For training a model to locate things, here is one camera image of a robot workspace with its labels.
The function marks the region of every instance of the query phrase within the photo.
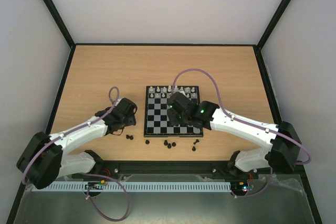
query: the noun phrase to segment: black frame edge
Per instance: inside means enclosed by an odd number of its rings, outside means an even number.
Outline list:
[[[68,61],[66,63],[66,66],[65,66],[65,69],[64,69],[64,72],[63,72],[63,75],[62,75],[62,79],[61,79],[61,82],[60,82],[60,85],[59,85],[59,88],[58,88],[58,91],[57,91],[57,94],[56,94],[54,106],[53,106],[53,109],[51,110],[49,121],[48,121],[48,124],[47,124],[47,127],[46,127],[46,134],[50,134],[51,128],[53,126],[52,124],[54,123],[54,120],[55,120],[56,112],[57,112],[57,109],[58,109],[58,104],[59,104],[59,101],[60,101],[61,96],[62,96],[62,92],[63,92],[65,82],[67,80],[68,72],[69,72],[70,65],[71,65],[71,62],[72,62],[72,59],[73,59],[73,56],[74,56],[74,53],[75,53],[75,49],[76,49],[76,45],[74,45],[72,47],[72,49],[70,50]],[[19,189],[16,193],[11,211],[9,212],[9,215],[8,215],[7,224],[13,224],[14,223],[17,211],[20,207],[20,203],[21,203],[23,193],[25,192],[25,188],[26,188],[26,186],[24,184],[20,183],[20,186],[19,186]]]
[[[280,124],[282,119],[281,119],[278,103],[277,103],[277,100],[275,98],[271,82],[269,80],[269,76],[268,76],[268,72],[267,72],[267,69],[266,69],[265,62],[264,62],[264,58],[262,57],[263,55],[261,54],[260,50],[257,50],[257,46],[253,47],[253,49],[254,49],[254,53],[256,55],[261,79],[263,80],[264,89],[265,89],[265,92],[266,92],[269,108],[270,108],[271,113],[272,113],[273,121],[276,124]]]
[[[181,46],[181,47],[253,47],[254,44],[193,44],[193,43],[76,43],[77,46]]]
[[[57,109],[58,109],[59,101],[61,100],[61,96],[62,96],[62,93],[63,93],[65,82],[66,82],[67,77],[68,77],[69,69],[70,69],[70,66],[71,66],[71,62],[72,62],[75,50],[76,50],[76,46],[73,46],[72,49],[70,50],[68,61],[67,61],[67,64],[65,65],[65,69],[64,69],[64,72],[63,72],[63,75],[62,75],[62,79],[61,79],[61,82],[59,84],[59,88],[58,88],[58,91],[57,91],[57,94],[56,94],[54,106],[53,106],[53,109],[51,110],[49,121],[48,121],[48,124],[47,124],[47,127],[46,127],[46,134],[50,134],[50,132],[51,132],[51,128],[53,126],[53,123],[54,123],[54,120],[55,120],[55,117],[56,117],[56,112],[57,112]]]
[[[64,39],[67,41],[69,47],[74,47],[75,46],[75,42],[72,39],[67,27],[65,26],[61,16],[59,15],[56,6],[53,3],[53,0],[43,0],[45,5],[47,6],[50,14],[52,15],[52,17],[54,18],[59,30],[61,31],[61,33],[64,36]]]
[[[273,87],[271,85],[271,82],[268,76],[268,72],[266,69],[263,55],[261,54],[261,50],[259,50],[258,46],[254,46],[253,49],[256,55],[256,59],[257,59],[257,63],[258,63],[259,71],[260,71],[260,76],[261,76],[261,79],[263,80],[264,89],[266,92],[266,96],[267,96],[268,104],[269,104],[269,107],[272,113],[273,120],[276,124],[279,124],[281,123],[282,118],[280,115],[277,100],[274,95]],[[322,223],[322,219],[321,219],[319,210],[317,208],[313,192],[310,188],[306,170],[303,165],[296,166],[294,173],[298,173],[298,172],[302,180],[303,188],[307,194],[308,203],[309,203],[310,210],[313,215],[314,221],[316,224],[320,224]]]
[[[13,224],[16,218],[17,211],[19,210],[21,199],[23,196],[23,193],[25,192],[26,186],[22,183],[19,185],[19,189],[17,190],[11,211],[9,212],[8,218],[7,218],[7,224]]]
[[[264,31],[264,34],[262,35],[257,47],[258,50],[261,50],[266,41],[268,40],[269,36],[271,35],[271,33],[273,32],[275,26],[278,24],[280,18],[282,17],[283,13],[285,12],[287,6],[289,5],[291,0],[281,0],[277,10],[275,11],[272,19],[270,20],[266,30]]]

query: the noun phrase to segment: wooden table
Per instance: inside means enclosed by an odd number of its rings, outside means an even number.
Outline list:
[[[117,86],[122,97],[138,106],[136,126],[125,128],[121,136],[93,140],[74,153],[93,150],[104,160],[115,161],[219,161],[229,160],[234,151],[257,148],[242,138],[209,130],[204,130],[195,152],[193,137],[148,138],[150,144],[145,144],[145,87],[171,85],[187,68],[203,69],[215,78],[226,109],[273,122],[252,47],[77,46],[52,133],[82,123],[110,106],[108,91]],[[212,82],[199,72],[183,74],[177,84],[199,86],[201,101],[218,103]],[[126,134],[133,135],[134,140],[127,140]],[[177,146],[168,149],[163,145],[165,139]]]

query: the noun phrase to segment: wire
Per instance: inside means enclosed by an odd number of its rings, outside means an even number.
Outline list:
[[[111,176],[111,171],[110,170],[108,170],[107,168],[105,168],[104,170],[103,170],[103,172],[106,172],[107,173],[107,176]]]
[[[222,103],[222,99],[221,99],[221,95],[220,95],[220,92],[219,92],[219,88],[218,88],[218,85],[217,85],[215,79],[214,79],[209,73],[207,73],[206,71],[204,71],[204,70],[202,70],[202,69],[198,69],[198,68],[190,68],[190,69],[183,70],[182,72],[180,72],[180,73],[175,77],[175,80],[174,80],[174,82],[173,82],[173,87],[175,86],[176,81],[177,81],[177,79],[180,77],[180,75],[182,75],[183,73],[186,73],[186,72],[190,72],[190,71],[201,72],[201,73],[205,74],[206,76],[208,76],[208,77],[210,78],[210,80],[212,81],[212,83],[213,83],[214,86],[215,86],[215,89],[216,89],[216,92],[217,92],[218,101],[219,101],[219,105],[220,105],[221,109],[223,110],[224,114],[225,114],[227,117],[231,118],[231,114],[228,113],[228,112],[226,111],[226,109],[224,108],[224,105],[223,105],[223,103]],[[263,127],[263,126],[260,126],[260,125],[253,124],[253,123],[247,122],[247,121],[242,120],[242,119],[239,119],[239,118],[233,118],[233,120],[235,120],[235,121],[237,121],[237,122],[239,122],[239,123],[244,123],[244,124],[246,124],[246,125],[252,126],[252,127],[254,127],[254,128],[257,128],[257,129],[260,129],[260,130],[263,130],[263,131],[265,131],[265,130],[267,129],[266,127]],[[276,135],[278,135],[278,136],[280,136],[280,137],[283,137],[284,139],[286,139],[286,140],[292,142],[293,144],[295,144],[296,146],[298,146],[298,147],[300,147],[301,149],[304,150],[304,152],[305,152],[305,153],[307,154],[307,156],[308,156],[308,159],[307,159],[306,161],[297,161],[297,162],[296,162],[297,165],[305,165],[305,164],[310,163],[310,161],[311,161],[311,155],[310,155],[310,152],[309,152],[308,149],[305,148],[302,144],[296,142],[294,139],[292,139],[292,138],[290,138],[290,137],[288,137],[288,136],[286,136],[286,135],[284,135],[284,134],[282,134],[282,133],[280,133],[280,132],[277,132],[277,131],[274,131],[274,130],[271,130],[271,129],[268,129],[268,130],[269,130],[269,132],[274,133],[274,134],[276,134]]]
[[[112,92],[114,89],[117,91],[117,96],[116,96],[115,100],[113,101],[112,98],[111,98],[111,92]],[[95,119],[95,120],[93,120],[92,122],[89,122],[89,123],[90,123],[91,125],[92,125],[92,124],[95,124],[95,123],[97,123],[99,120],[101,120],[101,119],[103,119],[105,116],[107,116],[109,113],[111,113],[111,111],[113,110],[114,106],[116,105],[116,103],[117,103],[117,101],[118,101],[118,98],[119,98],[119,89],[118,89],[117,87],[112,87],[112,88],[110,89],[110,91],[109,91],[109,99],[110,99],[110,101],[113,101],[113,102],[112,102],[112,106],[111,106],[111,108],[110,108],[104,115],[102,115],[101,117],[99,117],[99,118],[97,118],[97,119]],[[86,123],[83,123],[83,124],[78,125],[77,127],[75,127],[75,128],[73,128],[73,129],[71,129],[71,130],[65,132],[64,135],[63,135],[63,137],[69,135],[69,134],[72,133],[72,132],[75,132],[75,131],[80,130],[80,129],[85,128],[85,127],[88,127],[88,126],[89,126],[89,123],[86,122]],[[34,162],[36,161],[36,159],[37,159],[37,158],[38,158],[38,157],[39,157],[39,156],[40,156],[40,155],[41,155],[41,154],[42,154],[42,153],[43,153],[49,146],[51,146],[52,144],[54,144],[56,141],[58,141],[58,140],[60,140],[60,139],[61,139],[61,136],[58,136],[57,138],[51,140],[49,143],[47,143],[45,146],[43,146],[43,147],[42,147],[42,148],[35,154],[35,156],[30,160],[30,162],[28,163],[28,165],[27,165],[25,171],[24,171],[23,174],[22,174],[22,178],[21,178],[22,184],[24,184],[24,185],[29,185],[29,184],[30,184],[28,181],[26,181],[26,176],[27,176],[27,174],[28,174],[30,168],[32,167],[32,165],[34,164]]]
[[[124,129],[121,130],[120,134],[114,134],[114,133],[112,133],[112,135],[120,136],[123,132],[124,132]]]
[[[235,198],[249,198],[249,197],[253,197],[253,196],[257,196],[259,194],[261,194],[263,191],[266,190],[266,188],[271,184],[271,181],[272,181],[272,175],[273,175],[273,168],[271,167],[271,172],[270,172],[270,175],[269,175],[269,179],[266,183],[266,185],[258,192],[254,193],[254,194],[250,194],[250,195],[243,195],[243,196],[238,196],[238,195],[235,195],[235,193],[233,191],[231,191],[231,194],[233,196],[235,196]]]
[[[112,181],[112,182],[117,183],[117,184],[121,187],[121,189],[124,191],[125,196],[126,196],[126,200],[127,200],[127,209],[126,209],[126,212],[125,212],[125,214],[123,215],[123,217],[121,217],[120,219],[112,219],[112,218],[110,218],[110,217],[104,215],[104,214],[98,209],[98,207],[96,206],[96,204],[93,202],[93,200],[91,199],[91,197],[90,197],[90,195],[89,195],[89,193],[90,193],[90,189],[92,188],[92,186],[90,186],[90,187],[88,188],[87,192],[86,192],[87,199],[89,199],[89,200],[91,201],[91,203],[92,203],[93,207],[95,208],[96,212],[97,212],[101,217],[103,217],[104,219],[106,219],[106,220],[108,220],[108,221],[118,222],[118,221],[122,221],[122,220],[124,220],[124,219],[127,218],[127,215],[128,215],[128,212],[130,211],[130,206],[131,206],[130,197],[129,197],[129,195],[128,195],[126,189],[125,189],[125,187],[124,187],[119,181],[117,181],[117,180],[114,179],[114,178],[110,178],[110,177],[108,177],[108,176],[104,176],[104,175],[90,174],[90,173],[81,173],[81,174],[82,174],[82,175],[85,175],[85,176],[105,178],[105,179],[108,179],[108,180],[110,180],[110,181]]]
[[[251,173],[248,173],[250,175],[250,179],[247,182],[250,182],[252,180],[254,187],[256,187],[256,183],[254,182],[254,178]]]

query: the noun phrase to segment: white robotic arm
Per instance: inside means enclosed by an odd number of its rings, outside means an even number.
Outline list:
[[[287,122],[282,122],[280,125],[269,124],[228,111],[224,113],[215,103],[203,101],[198,105],[191,102],[183,92],[174,93],[168,99],[167,104],[170,106],[167,114],[173,125],[189,124],[198,128],[223,131],[260,146],[258,149],[247,152],[234,152],[228,165],[232,173],[237,173],[237,170],[248,172],[264,167],[272,167],[284,173],[293,171],[300,148],[274,133],[280,131],[300,143],[291,124]],[[265,130],[253,127],[251,124],[259,125]]]
[[[262,123],[231,112],[228,113],[235,118],[266,127],[276,132],[278,131],[276,124]],[[213,120],[210,122],[212,130],[223,131],[239,136],[261,147],[248,152],[241,151],[235,160],[235,166],[238,169],[243,172],[248,172],[256,168],[269,167],[265,156],[271,151],[273,146],[271,140],[276,138],[276,134],[257,129],[250,125],[242,124],[232,118],[228,118],[220,108],[215,110],[212,117]]]
[[[120,98],[114,109],[109,108],[97,112],[86,122],[64,132],[46,135],[43,132],[35,134],[17,162],[17,168],[24,172],[30,160],[46,144],[54,141],[33,163],[27,173],[27,178],[36,188],[42,189],[50,185],[56,178],[75,174],[100,172],[98,164],[102,159],[93,151],[88,150],[77,155],[69,155],[74,149],[107,134],[113,134],[124,127],[135,125],[137,106],[127,98]]]

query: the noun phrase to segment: purple cable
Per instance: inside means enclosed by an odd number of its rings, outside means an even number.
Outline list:
[[[216,89],[216,92],[217,92],[218,101],[219,101],[219,105],[220,105],[221,109],[223,110],[224,114],[225,114],[227,117],[231,118],[231,115],[230,115],[230,114],[226,111],[226,109],[224,108],[224,105],[223,105],[223,103],[222,103],[222,99],[221,99],[221,95],[220,95],[220,92],[219,92],[219,88],[218,88],[218,85],[217,85],[215,79],[212,78],[212,76],[211,76],[209,73],[205,72],[204,70],[202,70],[202,69],[198,69],[198,68],[190,68],[190,69],[183,70],[182,72],[180,72],[180,73],[175,77],[175,80],[174,80],[174,83],[173,83],[173,87],[175,86],[176,81],[177,81],[177,79],[179,78],[179,76],[180,76],[181,74],[186,73],[186,72],[190,72],[190,71],[201,72],[201,73],[205,74],[206,76],[208,76],[208,77],[210,78],[210,80],[212,81],[212,83],[213,83],[214,86],[215,86],[215,89]],[[255,127],[255,128],[257,128],[257,129],[260,129],[260,130],[263,130],[263,131],[266,130],[265,127],[262,127],[262,126],[260,126],[260,125],[256,125],[256,124],[253,124],[253,123],[250,123],[250,122],[246,122],[246,121],[244,121],[244,120],[242,120],[242,119],[238,119],[238,118],[233,118],[233,119],[234,119],[235,121],[239,122],[239,123],[244,123],[244,124],[246,124],[246,125]],[[308,159],[307,159],[306,161],[297,161],[297,162],[296,162],[297,165],[305,165],[305,164],[310,163],[310,161],[311,161],[311,155],[310,155],[310,152],[309,152],[308,149],[305,148],[302,144],[296,142],[294,139],[292,139],[292,138],[290,138],[290,137],[288,137],[288,136],[286,136],[286,135],[284,135],[284,134],[282,134],[282,133],[280,133],[280,132],[277,132],[277,131],[274,131],[274,130],[271,130],[271,129],[269,129],[269,132],[274,133],[274,134],[276,134],[276,135],[278,135],[278,136],[283,137],[284,139],[286,139],[286,140],[288,140],[288,141],[294,143],[296,146],[300,147],[301,149],[303,149],[303,150],[305,151],[305,153],[306,153],[307,156],[308,156]]]
[[[86,195],[88,196],[88,199],[91,201],[91,203],[93,204],[93,207],[95,208],[95,210],[97,211],[97,213],[103,217],[104,219],[108,220],[108,221],[113,221],[113,222],[117,222],[117,221],[121,221],[121,220],[124,220],[127,218],[127,215],[128,215],[128,212],[130,211],[130,206],[131,206],[131,203],[130,203],[130,197],[125,189],[125,187],[119,182],[117,181],[116,179],[114,178],[110,178],[108,176],[104,176],[104,175],[98,175],[98,174],[90,174],[90,173],[81,173],[82,175],[85,175],[85,176],[91,176],[91,177],[99,177],[99,178],[105,178],[105,179],[108,179],[112,182],[115,182],[117,183],[121,189],[125,192],[125,195],[126,195],[126,200],[127,200],[127,209],[126,209],[126,212],[125,214],[123,215],[123,217],[121,217],[120,219],[112,219],[106,215],[104,215],[99,209],[98,207],[96,206],[96,204],[93,202],[93,200],[91,199],[89,193],[90,193],[90,189],[92,188],[92,186],[90,186],[86,192]]]
[[[97,123],[99,120],[103,119],[105,116],[107,116],[107,115],[108,115],[109,113],[111,113],[111,111],[113,110],[113,108],[114,108],[114,106],[116,105],[116,102],[117,102],[117,100],[118,100],[118,98],[119,98],[119,89],[118,89],[117,87],[112,87],[112,88],[110,89],[110,91],[109,91],[109,99],[110,99],[111,101],[113,101],[112,98],[111,98],[111,92],[112,92],[112,90],[114,90],[114,89],[116,89],[116,91],[117,91],[117,96],[116,96],[116,98],[115,98],[115,101],[112,102],[112,106],[111,106],[111,108],[110,108],[104,115],[102,115],[101,117],[99,117],[99,118],[93,120],[93,121],[91,122],[91,125],[92,125],[92,124],[95,124],[95,123]],[[72,132],[74,132],[74,131],[80,130],[80,129],[82,129],[82,128],[85,128],[85,127],[87,127],[87,126],[88,126],[87,123],[80,124],[80,125],[78,125],[77,127],[73,128],[72,130],[65,132],[65,133],[64,133],[64,136],[67,136],[68,134],[70,134],[70,133],[72,133]],[[47,144],[46,144],[45,146],[43,146],[43,147],[36,153],[36,155],[30,160],[30,162],[28,163],[28,165],[27,165],[25,171],[24,171],[23,174],[22,174],[22,179],[21,179],[22,184],[24,184],[24,185],[29,185],[29,184],[30,184],[29,182],[26,181],[26,176],[27,176],[27,173],[29,172],[30,168],[32,167],[33,163],[36,161],[36,159],[37,159],[37,158],[38,158],[38,157],[39,157],[39,156],[40,156],[40,155],[41,155],[41,154],[42,154],[42,153],[43,153],[43,152],[44,152],[50,145],[54,144],[56,141],[58,141],[58,140],[60,140],[60,139],[61,139],[61,137],[58,136],[57,138],[55,138],[55,139],[53,139],[52,141],[50,141],[49,143],[47,143]]]
[[[257,196],[259,194],[261,194],[263,191],[266,190],[266,188],[271,184],[271,181],[272,181],[272,175],[273,175],[273,168],[271,167],[271,171],[270,171],[270,175],[269,175],[269,179],[266,183],[266,185],[258,192],[254,193],[254,194],[250,194],[250,195],[243,195],[243,196],[238,196],[238,195],[235,195],[235,193],[232,191],[231,194],[237,198],[248,198],[248,197],[253,197],[253,196]]]

